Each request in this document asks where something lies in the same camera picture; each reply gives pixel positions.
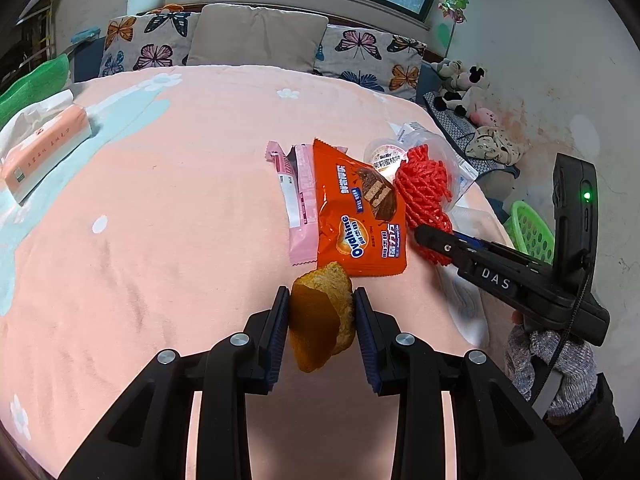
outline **hand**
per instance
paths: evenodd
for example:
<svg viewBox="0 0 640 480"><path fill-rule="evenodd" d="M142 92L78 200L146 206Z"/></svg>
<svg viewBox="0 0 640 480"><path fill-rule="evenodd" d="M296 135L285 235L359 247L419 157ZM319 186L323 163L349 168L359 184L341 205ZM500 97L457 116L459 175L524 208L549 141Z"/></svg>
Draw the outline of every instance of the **hand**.
<svg viewBox="0 0 640 480"><path fill-rule="evenodd" d="M522 396L529 400L535 378L531 358L536 355L548 364L560 341L560 334L547 330L528 335L524 331L522 314L519 312L514 312L511 320L515 326L506 347L507 377ZM596 389L598 377L591 346L585 341L576 342L570 338L554 369L562 373L564 378L547 414L551 417L566 417L583 407Z"/></svg>

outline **pink wrapper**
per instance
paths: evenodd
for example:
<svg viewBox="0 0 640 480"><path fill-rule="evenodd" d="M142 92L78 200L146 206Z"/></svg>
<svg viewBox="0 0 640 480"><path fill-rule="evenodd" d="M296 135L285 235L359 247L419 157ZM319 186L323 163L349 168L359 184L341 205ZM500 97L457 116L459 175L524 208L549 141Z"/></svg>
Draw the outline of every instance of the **pink wrapper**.
<svg viewBox="0 0 640 480"><path fill-rule="evenodd" d="M289 260L292 265L314 262L318 258L318 207L313 146L297 144L295 150L298 178L277 142L271 140L266 151L266 159L276 166L289 216Z"/></svg>

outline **black cable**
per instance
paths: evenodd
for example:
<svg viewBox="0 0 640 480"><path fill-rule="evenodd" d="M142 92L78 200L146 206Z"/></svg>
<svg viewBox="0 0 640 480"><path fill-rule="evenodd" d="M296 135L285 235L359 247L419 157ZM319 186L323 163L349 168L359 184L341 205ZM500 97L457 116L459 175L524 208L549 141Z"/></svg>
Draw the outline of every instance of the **black cable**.
<svg viewBox="0 0 640 480"><path fill-rule="evenodd" d="M540 381L536 389L531 392L531 398L529 400L529 405L531 406L533 406L533 403L536 402L536 399L540 395L542 388L545 386L546 381L549 378L549 375L551 375L551 370L553 370L554 366L556 366L556 362L558 362L560 354L562 353L562 350L564 350L564 346L566 345L566 342L569 340L569 336L571 335L571 328L574 325L575 317L578 314L578 310L580 309L580 305L582 304L584 294L587 290L587 284L591 282L592 277L593 277L593 265L591 265L590 262L586 262L584 276L582 277L582 281L580 282L580 286L578 287L578 291L577 291L578 293L575 297L574 304L572 304L572 307L571 307L572 310L571 310L571 317L569 318L569 323L565 327L565 329L562 331L562 335L560 336L560 341L558 342L558 346L556 346L556 350L554 351L554 354L551 356L551 361L549 361L549 364L546 367L544 380Z"/></svg>

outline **stuffed animal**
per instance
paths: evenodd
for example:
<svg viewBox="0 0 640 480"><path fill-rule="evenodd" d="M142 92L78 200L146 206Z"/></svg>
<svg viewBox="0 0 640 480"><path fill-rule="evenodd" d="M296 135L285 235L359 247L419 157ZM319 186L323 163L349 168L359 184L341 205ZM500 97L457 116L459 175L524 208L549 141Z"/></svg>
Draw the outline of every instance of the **stuffed animal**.
<svg viewBox="0 0 640 480"><path fill-rule="evenodd" d="M504 130L481 126L474 134L474 138L465 148L465 155L482 160L495 160L506 166L513 166L520 160L523 149L513 144Z"/></svg>
<svg viewBox="0 0 640 480"><path fill-rule="evenodd" d="M469 120L476 126L500 128L500 119L489 108L478 108L469 114Z"/></svg>
<svg viewBox="0 0 640 480"><path fill-rule="evenodd" d="M443 59L439 63L431 63L431 68L435 70L436 74L438 74L441 79L456 77L458 74L465 71L462 61L452 61L447 58Z"/></svg>
<svg viewBox="0 0 640 480"><path fill-rule="evenodd" d="M469 117L478 108L482 107L483 90L470 88L466 92L450 92L446 89L440 91L440 95L433 100L433 107L437 111L453 110L459 117Z"/></svg>
<svg viewBox="0 0 640 480"><path fill-rule="evenodd" d="M469 72L461 72L453 77L449 84L453 90L469 90L472 87L486 89L489 87L489 80L484 68L473 66Z"/></svg>

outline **beige pillow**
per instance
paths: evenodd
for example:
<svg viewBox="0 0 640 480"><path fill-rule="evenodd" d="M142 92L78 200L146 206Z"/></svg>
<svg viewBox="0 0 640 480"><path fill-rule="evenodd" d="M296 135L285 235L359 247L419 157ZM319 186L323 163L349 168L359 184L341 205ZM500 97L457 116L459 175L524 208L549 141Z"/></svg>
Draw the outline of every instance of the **beige pillow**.
<svg viewBox="0 0 640 480"><path fill-rule="evenodd" d="M311 73L326 16L230 4L202 9L188 66L270 65Z"/></svg>

